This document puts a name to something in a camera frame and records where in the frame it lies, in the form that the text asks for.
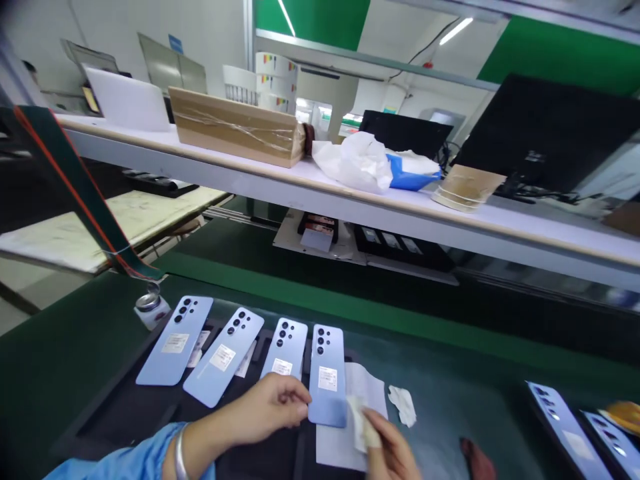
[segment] black monitor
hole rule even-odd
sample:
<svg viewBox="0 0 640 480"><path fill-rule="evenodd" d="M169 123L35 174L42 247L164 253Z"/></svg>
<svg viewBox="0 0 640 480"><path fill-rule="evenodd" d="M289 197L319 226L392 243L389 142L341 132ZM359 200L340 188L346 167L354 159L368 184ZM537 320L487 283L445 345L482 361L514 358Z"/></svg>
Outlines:
<svg viewBox="0 0 640 480"><path fill-rule="evenodd" d="M435 161L452 129L451 125L373 110L365 110L360 123L360 131L372 133L386 148L413 150Z"/></svg>
<svg viewBox="0 0 640 480"><path fill-rule="evenodd" d="M569 193L640 128L640 101L509 75L455 163Z"/></svg>

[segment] fluorescent light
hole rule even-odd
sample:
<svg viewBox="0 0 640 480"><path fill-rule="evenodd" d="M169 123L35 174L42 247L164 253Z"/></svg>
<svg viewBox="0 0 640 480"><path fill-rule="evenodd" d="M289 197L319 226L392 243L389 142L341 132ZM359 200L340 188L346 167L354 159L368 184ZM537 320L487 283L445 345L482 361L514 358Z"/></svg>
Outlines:
<svg viewBox="0 0 640 480"><path fill-rule="evenodd" d="M473 18L471 17L462 20L462 22L458 23L458 25L456 25L453 30L451 30L448 34L444 36L444 38L442 38L442 40L440 40L440 45L444 45L446 42L454 38L458 33L462 31L463 28L465 28L472 21L473 21Z"/></svg>
<svg viewBox="0 0 640 480"><path fill-rule="evenodd" d="M295 30L293 30L293 25L291 24L291 19L289 18L289 14L287 13L287 9L285 8L285 4L282 3L282 0L278 0L280 4L280 8L282 9L282 13L285 14L285 18L287 19L287 23L289 24L289 28L291 29L291 34L295 37Z"/></svg>

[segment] bracelet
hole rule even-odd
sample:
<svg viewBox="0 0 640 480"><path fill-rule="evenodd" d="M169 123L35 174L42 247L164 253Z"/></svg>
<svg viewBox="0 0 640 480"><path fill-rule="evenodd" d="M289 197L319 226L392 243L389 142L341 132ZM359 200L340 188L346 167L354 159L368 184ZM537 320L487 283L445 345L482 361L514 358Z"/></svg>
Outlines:
<svg viewBox="0 0 640 480"><path fill-rule="evenodd" d="M189 480L187 469L185 468L185 460L182 458L182 434L185 429L180 429L178 437L175 440L175 477L177 480Z"/></svg>

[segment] light blue phone back cover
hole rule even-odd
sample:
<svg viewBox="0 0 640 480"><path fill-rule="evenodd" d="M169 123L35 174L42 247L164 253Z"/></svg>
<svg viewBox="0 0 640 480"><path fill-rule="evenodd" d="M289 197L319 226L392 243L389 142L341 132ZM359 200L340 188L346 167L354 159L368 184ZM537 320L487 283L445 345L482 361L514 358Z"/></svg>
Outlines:
<svg viewBox="0 0 640 480"><path fill-rule="evenodd" d="M583 414L629 478L640 478L640 453L626 434L602 415L589 412Z"/></svg>
<svg viewBox="0 0 640 480"><path fill-rule="evenodd" d="M184 390L214 408L264 324L264 318L238 308L185 380Z"/></svg>
<svg viewBox="0 0 640 480"><path fill-rule="evenodd" d="M180 382L212 305L210 297L186 295L180 299L140 370L136 384L170 386ZM180 322L175 321L177 317L181 317Z"/></svg>
<svg viewBox="0 0 640 480"><path fill-rule="evenodd" d="M549 422L563 448L586 480L612 480L587 434L580 428L560 394L546 385L527 382L536 404Z"/></svg>
<svg viewBox="0 0 640 480"><path fill-rule="evenodd" d="M300 380L308 331L309 329L304 323L286 318L278 320L278 326L273 332L273 340L271 340L260 378L270 371L274 371L281 375L291 375ZM280 332L285 332L284 337L281 337Z"/></svg>
<svg viewBox="0 0 640 480"><path fill-rule="evenodd" d="M314 325L311 343L311 375L309 421L330 427L347 426L347 387L345 378L345 346L342 330L327 325Z"/></svg>

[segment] cardboard box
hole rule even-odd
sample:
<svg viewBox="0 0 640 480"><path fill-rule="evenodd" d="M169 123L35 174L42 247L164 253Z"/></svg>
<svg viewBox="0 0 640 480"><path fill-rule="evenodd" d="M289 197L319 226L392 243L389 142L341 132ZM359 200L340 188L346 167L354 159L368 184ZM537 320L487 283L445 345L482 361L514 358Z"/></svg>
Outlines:
<svg viewBox="0 0 640 480"><path fill-rule="evenodd" d="M640 202L628 201L608 214L602 223L640 237Z"/></svg>
<svg viewBox="0 0 640 480"><path fill-rule="evenodd" d="M180 142L279 167L304 155L305 131L292 115L170 87Z"/></svg>

